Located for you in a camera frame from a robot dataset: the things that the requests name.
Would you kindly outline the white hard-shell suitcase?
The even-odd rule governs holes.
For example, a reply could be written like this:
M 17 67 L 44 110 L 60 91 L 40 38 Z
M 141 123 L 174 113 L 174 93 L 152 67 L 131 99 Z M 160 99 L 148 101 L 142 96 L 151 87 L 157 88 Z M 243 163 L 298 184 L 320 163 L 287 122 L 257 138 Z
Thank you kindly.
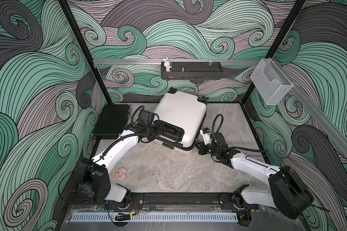
M 208 97 L 198 97 L 171 87 L 161 98 L 154 113 L 165 132 L 154 141 L 180 153 L 190 153 L 206 117 Z

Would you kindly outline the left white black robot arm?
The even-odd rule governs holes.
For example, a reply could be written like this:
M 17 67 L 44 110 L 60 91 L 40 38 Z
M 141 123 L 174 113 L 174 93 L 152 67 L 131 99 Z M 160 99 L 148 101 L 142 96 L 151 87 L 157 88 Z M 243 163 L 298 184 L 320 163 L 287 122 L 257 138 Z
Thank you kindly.
M 130 191 L 118 184 L 112 184 L 109 174 L 131 148 L 139 142 L 152 142 L 165 131 L 158 114 L 145 110 L 144 106 L 139 107 L 135 113 L 138 113 L 137 120 L 128 124 L 121 136 L 103 153 L 91 159 L 83 159 L 75 168 L 76 192 L 96 204 L 129 204 Z

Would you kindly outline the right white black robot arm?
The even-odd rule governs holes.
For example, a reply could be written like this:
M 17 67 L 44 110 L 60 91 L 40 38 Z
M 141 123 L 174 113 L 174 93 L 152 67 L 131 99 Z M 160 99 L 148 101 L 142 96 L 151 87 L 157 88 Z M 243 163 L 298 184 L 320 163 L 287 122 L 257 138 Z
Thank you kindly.
M 200 155 L 210 155 L 216 163 L 245 172 L 265 184 L 258 188 L 244 184 L 235 190 L 232 201 L 236 209 L 251 212 L 265 206 L 296 219 L 313 205 L 312 193 L 290 166 L 266 164 L 245 155 L 243 147 L 229 147 L 219 130 L 204 128 L 199 134 L 203 138 L 196 143 Z

